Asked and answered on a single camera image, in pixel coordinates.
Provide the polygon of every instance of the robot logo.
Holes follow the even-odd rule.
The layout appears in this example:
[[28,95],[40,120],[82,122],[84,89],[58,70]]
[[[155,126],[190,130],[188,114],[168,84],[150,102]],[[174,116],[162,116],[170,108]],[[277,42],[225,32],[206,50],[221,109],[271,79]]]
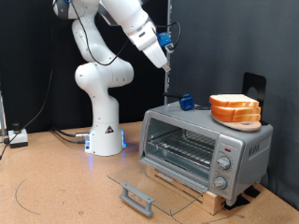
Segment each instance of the robot logo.
[[111,128],[111,126],[109,126],[106,130],[106,133],[114,133],[113,129]]

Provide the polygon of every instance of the blue object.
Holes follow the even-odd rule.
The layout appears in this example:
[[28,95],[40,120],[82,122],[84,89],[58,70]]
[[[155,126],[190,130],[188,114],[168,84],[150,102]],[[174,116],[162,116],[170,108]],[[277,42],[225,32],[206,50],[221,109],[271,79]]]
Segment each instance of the blue object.
[[179,100],[179,104],[180,107],[185,111],[195,108],[194,100],[189,94],[184,95],[184,98]]
[[172,39],[170,38],[168,33],[157,33],[157,37],[161,47],[165,47],[167,45],[172,44]]
[[125,140],[124,140],[124,131],[123,131],[123,129],[121,129],[121,140],[122,140],[122,148],[126,148],[127,144],[125,143]]

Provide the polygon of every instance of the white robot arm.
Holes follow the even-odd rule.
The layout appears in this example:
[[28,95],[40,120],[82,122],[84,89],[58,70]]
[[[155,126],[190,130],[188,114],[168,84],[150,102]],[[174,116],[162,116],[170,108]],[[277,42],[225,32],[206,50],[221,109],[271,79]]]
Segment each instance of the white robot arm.
[[[169,71],[155,27],[140,3],[142,0],[102,2],[137,48],[143,50],[157,67]],[[53,0],[53,4],[59,18],[75,20],[72,26],[74,38],[82,57],[89,62],[81,65],[75,75],[77,84],[89,94],[93,104],[93,126],[86,139],[85,151],[100,156],[115,155],[122,149],[119,103],[108,95],[107,89],[132,82],[133,67],[116,58],[97,30],[94,16],[100,6],[99,0]]]
[[157,39],[156,27],[140,2],[142,3],[141,0],[101,0],[100,4],[156,67],[169,72],[170,67]]

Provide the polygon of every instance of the oven rack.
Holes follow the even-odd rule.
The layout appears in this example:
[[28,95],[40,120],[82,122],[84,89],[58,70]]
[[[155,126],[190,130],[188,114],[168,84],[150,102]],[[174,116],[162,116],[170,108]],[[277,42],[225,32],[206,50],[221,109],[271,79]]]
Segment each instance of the oven rack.
[[148,141],[157,149],[175,154],[207,169],[210,168],[216,141],[198,133],[177,129]]

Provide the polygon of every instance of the wooden block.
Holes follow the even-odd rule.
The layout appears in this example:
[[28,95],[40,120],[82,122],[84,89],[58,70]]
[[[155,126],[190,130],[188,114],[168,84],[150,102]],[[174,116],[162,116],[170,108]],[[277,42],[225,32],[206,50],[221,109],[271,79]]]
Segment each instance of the wooden block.
[[221,196],[209,191],[202,194],[200,190],[190,187],[182,181],[177,180],[172,176],[165,175],[150,166],[147,166],[147,176],[173,190],[185,199],[194,201],[194,204],[211,215],[217,214],[224,207],[225,199]]

